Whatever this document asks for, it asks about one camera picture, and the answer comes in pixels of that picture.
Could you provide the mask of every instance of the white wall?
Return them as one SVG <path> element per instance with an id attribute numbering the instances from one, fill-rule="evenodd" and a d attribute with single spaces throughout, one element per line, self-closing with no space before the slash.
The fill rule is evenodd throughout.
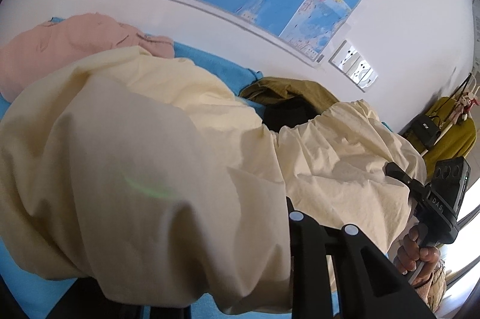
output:
<path id="1" fill-rule="evenodd" d="M 236 24 L 171 0 L 4 0 L 0 44 L 52 16 L 102 12 L 149 33 L 225 57 L 265 75 L 312 79 L 339 99 L 364 98 L 395 131 L 440 91 L 467 75 L 473 56 L 472 0 L 363 0 L 334 40 L 348 38 L 380 74 L 361 92 L 327 60 L 318 69 Z M 326 52 L 332 52 L 333 46 Z"/>

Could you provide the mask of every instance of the beige garment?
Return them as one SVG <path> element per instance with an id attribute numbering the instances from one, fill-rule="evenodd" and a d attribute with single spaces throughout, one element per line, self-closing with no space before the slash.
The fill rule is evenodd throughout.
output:
<path id="1" fill-rule="evenodd" d="M 147 36 L 99 13 L 45 22 L 0 47 L 0 93 L 12 102 L 31 83 L 72 62 L 112 48 L 140 45 L 154 56 L 173 58 L 173 41 Z"/>
<path id="2" fill-rule="evenodd" d="M 111 50 L 32 84 L 0 122 L 0 234 L 23 269 L 95 277 L 123 303 L 210 292 L 224 312 L 282 310 L 286 193 L 386 251 L 410 212 L 408 189 L 382 173 L 389 161 L 425 177 L 364 102 L 276 135 L 191 61 Z"/>

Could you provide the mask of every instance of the pink fabric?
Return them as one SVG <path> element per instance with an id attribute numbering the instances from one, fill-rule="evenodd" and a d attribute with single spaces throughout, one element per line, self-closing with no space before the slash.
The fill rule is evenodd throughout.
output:
<path id="1" fill-rule="evenodd" d="M 45 22 L 0 48 L 0 93 L 12 102 L 28 85 L 86 56 L 139 45 L 153 56 L 173 58 L 173 41 L 145 36 L 109 16 L 88 13 L 61 23 Z"/>

